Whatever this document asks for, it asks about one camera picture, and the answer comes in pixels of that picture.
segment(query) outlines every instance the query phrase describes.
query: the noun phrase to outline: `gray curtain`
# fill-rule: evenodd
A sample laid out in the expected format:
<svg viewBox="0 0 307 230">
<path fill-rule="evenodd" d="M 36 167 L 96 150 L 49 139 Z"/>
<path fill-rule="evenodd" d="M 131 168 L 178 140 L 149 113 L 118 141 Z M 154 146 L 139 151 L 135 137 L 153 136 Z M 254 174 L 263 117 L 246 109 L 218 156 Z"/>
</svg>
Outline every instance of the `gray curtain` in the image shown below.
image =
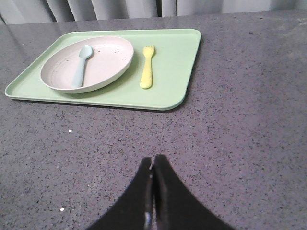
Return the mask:
<svg viewBox="0 0 307 230">
<path fill-rule="evenodd" d="M 307 0 L 0 0 L 0 24 L 307 9 Z"/>
</svg>

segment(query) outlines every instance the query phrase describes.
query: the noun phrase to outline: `gray speckled countertop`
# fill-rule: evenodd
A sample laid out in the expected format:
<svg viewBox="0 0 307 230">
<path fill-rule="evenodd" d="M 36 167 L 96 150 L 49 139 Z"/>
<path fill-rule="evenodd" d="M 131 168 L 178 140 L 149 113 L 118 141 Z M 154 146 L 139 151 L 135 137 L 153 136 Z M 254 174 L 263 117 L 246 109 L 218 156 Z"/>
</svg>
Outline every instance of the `gray speckled countertop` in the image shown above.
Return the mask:
<svg viewBox="0 0 307 230">
<path fill-rule="evenodd" d="M 65 33 L 170 28 L 202 33 L 177 109 L 4 95 Z M 123 193 L 141 158 L 160 153 L 236 229 L 307 229 L 306 11 L 0 25 L 0 57 L 0 229 L 84 229 Z"/>
</svg>

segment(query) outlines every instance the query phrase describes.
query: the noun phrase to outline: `fork handle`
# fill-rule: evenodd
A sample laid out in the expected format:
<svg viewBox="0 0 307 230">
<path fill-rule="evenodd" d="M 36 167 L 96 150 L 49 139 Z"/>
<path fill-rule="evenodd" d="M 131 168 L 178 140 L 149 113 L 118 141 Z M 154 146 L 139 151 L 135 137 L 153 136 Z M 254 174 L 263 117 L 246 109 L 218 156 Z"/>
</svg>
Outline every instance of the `fork handle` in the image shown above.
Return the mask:
<svg viewBox="0 0 307 230">
<path fill-rule="evenodd" d="M 146 57 L 140 86 L 143 89 L 148 89 L 152 86 L 152 84 L 153 84 L 152 59 L 150 57 Z"/>
</svg>

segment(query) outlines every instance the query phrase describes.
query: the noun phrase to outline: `plate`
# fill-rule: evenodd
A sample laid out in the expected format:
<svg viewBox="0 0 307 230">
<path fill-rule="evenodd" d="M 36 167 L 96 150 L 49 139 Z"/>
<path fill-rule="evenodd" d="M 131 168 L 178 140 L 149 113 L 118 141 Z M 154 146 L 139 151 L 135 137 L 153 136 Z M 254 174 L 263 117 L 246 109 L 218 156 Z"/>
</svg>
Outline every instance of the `plate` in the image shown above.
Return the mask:
<svg viewBox="0 0 307 230">
<path fill-rule="evenodd" d="M 71 83 L 80 61 L 84 45 L 93 48 L 87 59 L 83 86 L 72 88 Z M 129 67 L 133 57 L 132 44 L 122 37 L 102 36 L 74 43 L 55 53 L 41 69 L 41 81 L 48 87 L 64 93 L 90 92 L 118 79 Z"/>
</svg>

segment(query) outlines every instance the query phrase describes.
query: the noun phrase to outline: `spoon handle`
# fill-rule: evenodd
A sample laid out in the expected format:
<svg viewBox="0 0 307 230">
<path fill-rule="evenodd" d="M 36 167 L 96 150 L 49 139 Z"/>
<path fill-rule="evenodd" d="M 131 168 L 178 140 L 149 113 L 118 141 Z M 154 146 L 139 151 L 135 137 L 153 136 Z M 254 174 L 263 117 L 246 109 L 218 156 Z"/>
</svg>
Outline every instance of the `spoon handle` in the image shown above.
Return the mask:
<svg viewBox="0 0 307 230">
<path fill-rule="evenodd" d="M 80 58 L 78 67 L 76 69 L 76 73 L 75 73 L 75 75 L 73 77 L 73 80 L 72 80 L 72 84 L 71 84 L 72 88 L 79 88 L 79 87 L 82 86 L 83 78 L 84 78 L 85 62 L 86 62 L 86 59 Z"/>
</svg>

